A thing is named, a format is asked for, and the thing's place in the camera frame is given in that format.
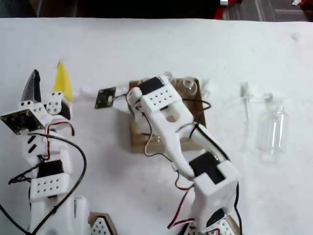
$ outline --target black wire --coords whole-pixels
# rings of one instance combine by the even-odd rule
[[[58,208],[73,194],[73,192],[76,190],[76,188],[78,187],[78,185],[81,183],[84,175],[85,175],[85,172],[86,172],[86,168],[87,168],[87,159],[86,159],[86,156],[83,152],[83,150],[78,146],[76,145],[75,143],[69,141],[69,140],[66,140],[66,139],[63,139],[61,137],[57,137],[57,136],[51,136],[51,135],[45,135],[45,134],[42,134],[42,133],[29,133],[28,134],[29,136],[33,136],[33,135],[38,135],[38,136],[43,136],[43,137],[46,137],[46,138],[51,138],[51,139],[56,139],[56,140],[59,140],[59,141],[63,141],[65,143],[68,143],[70,145],[72,145],[73,147],[75,147],[82,155],[83,157],[83,160],[84,160],[84,168],[83,168],[83,172],[82,174],[80,175],[79,179],[77,180],[77,182],[75,183],[75,185],[73,186],[73,188],[69,191],[69,193],[62,199],[61,202],[59,202],[47,215],[45,218],[43,218],[43,220],[37,225],[37,227],[34,229],[33,233],[31,233],[32,235],[35,235],[38,230],[44,225],[44,223],[58,210]]]
[[[120,95],[118,95],[118,96],[115,96],[113,99],[117,99],[117,98],[120,98],[120,97],[122,97],[122,96],[126,96],[126,94],[127,94],[127,93],[125,93],[125,94],[120,94]]]
[[[239,235],[242,235],[243,234],[243,225],[242,225],[242,221],[241,221],[241,216],[240,216],[239,211],[237,209],[238,201],[239,201],[239,183],[237,184],[237,187],[236,187],[236,199],[235,199],[234,208],[235,208],[235,212],[236,212],[236,215],[238,217],[238,220],[239,220]]]
[[[32,168],[24,171],[23,173],[15,176],[14,178],[12,178],[10,181],[9,181],[9,185],[10,184],[15,184],[15,183],[19,183],[19,182],[24,182],[24,181],[27,181],[27,182],[31,182],[31,178],[29,177],[25,177],[26,174],[30,173],[32,170],[38,168],[43,162],[39,162],[38,164],[36,164],[35,166],[33,166]]]
[[[8,220],[10,220],[10,222],[15,225],[15,227],[17,227],[19,230],[21,230],[24,234],[30,235],[30,233],[28,231],[23,229],[17,222],[15,222],[15,220],[8,214],[8,212],[6,212],[6,210],[3,208],[3,206],[1,204],[0,204],[0,210],[8,218]]]
[[[217,143],[214,142],[214,140],[212,140],[203,130],[201,130],[201,128],[199,126],[196,126],[196,129],[215,147],[217,148],[217,150],[220,151],[220,153],[224,156],[224,158],[226,160],[229,160],[229,157],[227,156],[227,154],[222,150],[221,147],[219,147],[219,145]]]
[[[148,120],[148,118],[147,118],[147,116],[146,116],[146,114],[145,114],[144,112],[142,112],[142,115],[146,118],[146,120],[147,120],[147,122],[148,122],[148,124],[149,124],[150,136],[151,136],[151,135],[152,135],[152,126],[151,126],[151,123],[149,122],[149,120]],[[163,154],[163,153],[154,153],[154,154],[148,155],[148,154],[146,154],[145,151],[144,151],[144,154],[145,154],[147,157],[153,157],[153,156],[155,156],[155,155],[160,154],[160,155],[162,155],[163,157],[165,157],[167,160],[169,160],[170,162],[172,162],[172,160],[169,159],[169,158],[168,158],[165,154]]]
[[[197,114],[194,117],[194,121],[198,121],[198,117],[199,115],[204,112],[205,110],[208,110],[210,108],[212,108],[212,104],[210,104],[209,102],[205,101],[205,100],[201,100],[201,99],[182,99],[183,101],[193,101],[193,102],[201,102],[204,104],[207,104],[208,106],[203,108],[201,111],[197,112]]]

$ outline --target red wire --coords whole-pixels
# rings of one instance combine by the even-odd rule
[[[213,232],[216,232],[216,231],[217,231],[217,235],[220,235],[221,230],[219,228],[212,229],[211,231],[208,231],[207,234],[211,235],[211,234],[213,234]]]
[[[185,198],[186,198],[186,196],[187,196],[187,194],[188,194],[188,192],[190,191],[190,189],[184,194],[184,196],[182,197],[182,199],[181,199],[181,201],[180,201],[180,204],[179,204],[179,206],[178,206],[178,208],[177,208],[177,211],[176,211],[176,213],[175,213],[175,215],[174,215],[174,218],[172,219],[172,221],[171,221],[171,223],[167,226],[167,229],[170,229],[171,227],[173,227],[173,226],[176,226],[176,225],[178,225],[178,224],[182,224],[183,222],[182,221],[185,221],[185,223],[187,223],[186,221],[187,220],[193,220],[194,221],[194,219],[186,219],[186,220],[182,220],[182,221],[179,221],[179,222],[177,222],[178,224],[176,224],[176,225],[174,225],[175,224],[175,221],[176,221],[176,219],[177,219],[177,217],[178,217],[178,215],[179,215],[179,212],[180,212],[180,210],[181,210],[181,206],[182,206],[182,204],[183,204],[183,202],[184,202],[184,200],[185,200]]]
[[[186,223],[190,223],[190,222],[194,222],[195,219],[184,219],[178,222],[175,222],[172,227],[176,226],[176,225],[180,225],[180,224],[186,224]]]
[[[58,121],[58,122],[55,122],[55,123],[51,123],[47,126],[46,130],[45,130],[45,133],[47,135],[49,135],[49,132],[50,132],[50,126],[54,126],[54,125],[59,125],[59,124],[68,124],[70,125],[71,129],[72,129],[72,136],[75,135],[75,130],[74,130],[74,127],[73,125],[68,122],[68,121]],[[47,138],[47,155],[48,155],[48,159],[50,159],[50,141],[49,141],[49,138]]]

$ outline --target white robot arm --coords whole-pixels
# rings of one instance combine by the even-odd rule
[[[72,158],[58,129],[71,126],[71,106],[62,91],[54,91],[46,105],[41,103],[39,73],[35,70],[25,87],[18,110],[1,116],[1,120],[22,141],[22,156],[31,166],[31,178],[21,174],[9,183],[29,181],[31,235],[90,235],[89,208],[84,197],[74,197],[80,183],[73,182]]]
[[[238,170],[209,137],[207,129],[194,122],[194,117],[166,76],[139,84],[129,91],[126,100],[134,117],[144,113],[178,172],[193,181],[196,196],[191,216],[199,231],[209,231],[234,207]],[[169,122],[169,116],[175,121]],[[191,138],[207,152],[188,162],[181,151],[182,137]]]

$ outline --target plastic bottle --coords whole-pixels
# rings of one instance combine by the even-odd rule
[[[257,148],[276,155],[286,151],[288,115],[282,105],[260,115]]]

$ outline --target white surface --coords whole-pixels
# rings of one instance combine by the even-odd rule
[[[34,68],[47,99],[61,59],[74,90],[86,85],[112,87],[164,71],[175,77],[211,78],[213,108],[206,114],[207,123],[241,172],[239,210],[245,234],[293,235],[313,229],[313,24],[0,19],[0,32],[1,113],[15,110]],[[250,145],[241,150],[245,116],[240,103],[219,116],[221,102],[238,97],[240,81],[245,80],[253,94],[273,91],[288,98],[288,152],[276,164],[262,163],[255,153],[253,128]],[[161,157],[131,155],[129,117],[114,109],[94,110],[94,103],[80,101],[73,107],[75,142],[88,158],[76,195],[86,196],[91,211],[108,212],[121,235],[139,230],[175,234],[166,225],[183,195],[174,187],[176,174]],[[262,106],[252,108],[255,120],[256,109]],[[1,124],[0,133],[0,202],[27,228],[29,185],[7,182],[28,166],[11,130]],[[74,172],[78,176],[81,157],[75,150],[70,153],[77,159]],[[191,202],[188,197],[182,219]],[[21,234],[3,215],[0,228],[2,234]]]

